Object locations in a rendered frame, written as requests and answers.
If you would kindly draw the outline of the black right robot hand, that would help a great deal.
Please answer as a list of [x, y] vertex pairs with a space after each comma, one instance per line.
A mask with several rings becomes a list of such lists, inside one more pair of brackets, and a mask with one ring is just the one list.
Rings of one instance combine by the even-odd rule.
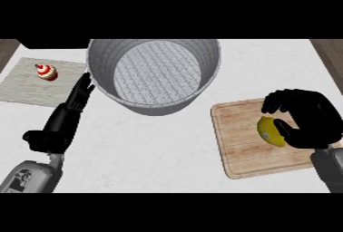
[[262, 113], [289, 112], [297, 129], [274, 119], [280, 135], [297, 149], [325, 150], [343, 136], [343, 118], [327, 97], [314, 91], [286, 89], [265, 97]]

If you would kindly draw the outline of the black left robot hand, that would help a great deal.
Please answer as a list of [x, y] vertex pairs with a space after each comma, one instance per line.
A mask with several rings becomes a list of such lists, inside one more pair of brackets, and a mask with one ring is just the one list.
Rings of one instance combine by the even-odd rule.
[[53, 110], [43, 130], [30, 130], [22, 134], [30, 149], [37, 152], [64, 154], [79, 128], [83, 113], [95, 85], [86, 72], [74, 85], [67, 101]]

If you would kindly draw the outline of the yellow lemon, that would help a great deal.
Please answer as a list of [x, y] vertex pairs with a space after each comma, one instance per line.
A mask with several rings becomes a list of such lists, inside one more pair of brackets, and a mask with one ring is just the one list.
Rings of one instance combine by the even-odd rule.
[[284, 147], [286, 140], [284, 137], [280, 135], [278, 128], [274, 124], [274, 118], [262, 117], [257, 122], [257, 132], [262, 139], [274, 146]]

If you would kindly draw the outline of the wooden cutting board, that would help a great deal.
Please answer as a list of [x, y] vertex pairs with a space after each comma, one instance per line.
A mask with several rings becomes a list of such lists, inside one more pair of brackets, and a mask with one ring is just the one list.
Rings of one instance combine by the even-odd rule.
[[289, 112], [262, 113], [263, 99], [219, 103], [210, 116], [222, 155], [222, 165], [231, 179], [246, 179], [286, 171], [312, 168], [314, 150], [271, 145], [257, 132], [260, 118], [274, 117], [296, 128]]

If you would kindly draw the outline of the grey woven basket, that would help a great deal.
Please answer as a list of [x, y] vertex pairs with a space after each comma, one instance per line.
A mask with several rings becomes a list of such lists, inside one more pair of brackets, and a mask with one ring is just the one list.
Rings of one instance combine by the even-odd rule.
[[130, 111], [181, 111], [212, 84], [221, 68], [216, 39], [93, 39], [87, 71], [93, 83]]

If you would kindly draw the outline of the pale grey placemat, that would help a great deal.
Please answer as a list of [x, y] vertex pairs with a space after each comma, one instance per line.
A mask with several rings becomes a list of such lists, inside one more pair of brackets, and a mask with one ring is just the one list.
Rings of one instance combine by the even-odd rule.
[[[39, 78], [37, 64], [50, 64], [56, 68], [58, 78], [53, 81]], [[0, 101], [55, 108], [65, 102], [84, 70], [84, 63], [22, 57], [0, 82]]]

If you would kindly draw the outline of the red and white cupcake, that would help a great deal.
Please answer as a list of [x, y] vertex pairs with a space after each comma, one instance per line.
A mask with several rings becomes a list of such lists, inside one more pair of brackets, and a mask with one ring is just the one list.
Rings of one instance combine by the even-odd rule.
[[37, 77], [46, 81], [53, 81], [58, 78], [58, 71], [53, 65], [37, 64]]

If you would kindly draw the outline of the black appliance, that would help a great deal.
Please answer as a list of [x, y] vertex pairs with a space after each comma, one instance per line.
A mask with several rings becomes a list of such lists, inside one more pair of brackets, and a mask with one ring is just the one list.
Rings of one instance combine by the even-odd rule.
[[86, 49], [89, 39], [19, 39], [28, 49]]

